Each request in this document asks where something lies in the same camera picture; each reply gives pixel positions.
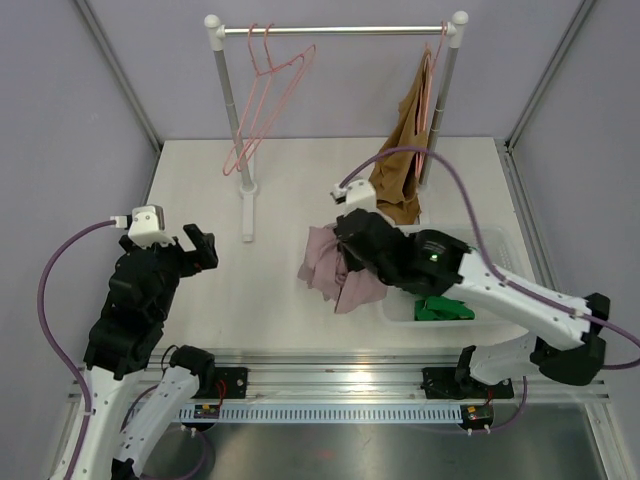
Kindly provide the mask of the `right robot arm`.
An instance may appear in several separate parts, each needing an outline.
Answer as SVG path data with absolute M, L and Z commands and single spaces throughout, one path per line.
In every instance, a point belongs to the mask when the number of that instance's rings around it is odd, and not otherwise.
M 588 318 L 607 320 L 608 297 L 571 297 L 497 267 L 480 247 L 439 230 L 401 229 L 381 215 L 356 209 L 334 229 L 347 264 L 373 274 L 407 299 L 446 298 L 526 329 L 491 346 L 465 347 L 453 367 L 427 367 L 427 397 L 510 398 L 516 377 L 539 373 L 585 386 L 604 367 L 606 342 Z

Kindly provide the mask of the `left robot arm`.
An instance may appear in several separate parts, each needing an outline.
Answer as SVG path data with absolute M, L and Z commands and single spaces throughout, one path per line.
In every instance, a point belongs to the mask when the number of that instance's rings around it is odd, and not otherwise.
M 215 388 L 213 356 L 183 346 L 143 408 L 129 424 L 123 422 L 132 390 L 163 336 L 180 280 L 218 265 L 214 235 L 194 224 L 183 230 L 194 245 L 191 251 L 177 239 L 147 248 L 128 237 L 120 240 L 124 253 L 83 358 L 89 397 L 78 432 L 78 460 L 70 468 L 75 479 L 140 478 L 180 407 Z

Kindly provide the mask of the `green tank top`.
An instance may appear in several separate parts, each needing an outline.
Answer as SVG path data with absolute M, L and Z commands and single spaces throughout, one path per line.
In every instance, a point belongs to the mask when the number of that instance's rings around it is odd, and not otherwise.
M 415 321 L 467 321 L 475 313 L 464 302 L 442 296 L 421 298 L 414 303 Z

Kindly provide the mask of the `mauve pink tank top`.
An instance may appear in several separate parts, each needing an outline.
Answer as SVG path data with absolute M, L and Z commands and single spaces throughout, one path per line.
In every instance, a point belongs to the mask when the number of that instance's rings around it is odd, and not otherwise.
M 367 269 L 348 269 L 332 225 L 309 228 L 297 277 L 309 289 L 319 291 L 325 301 L 332 300 L 335 314 L 350 313 L 387 295 L 387 286 Z

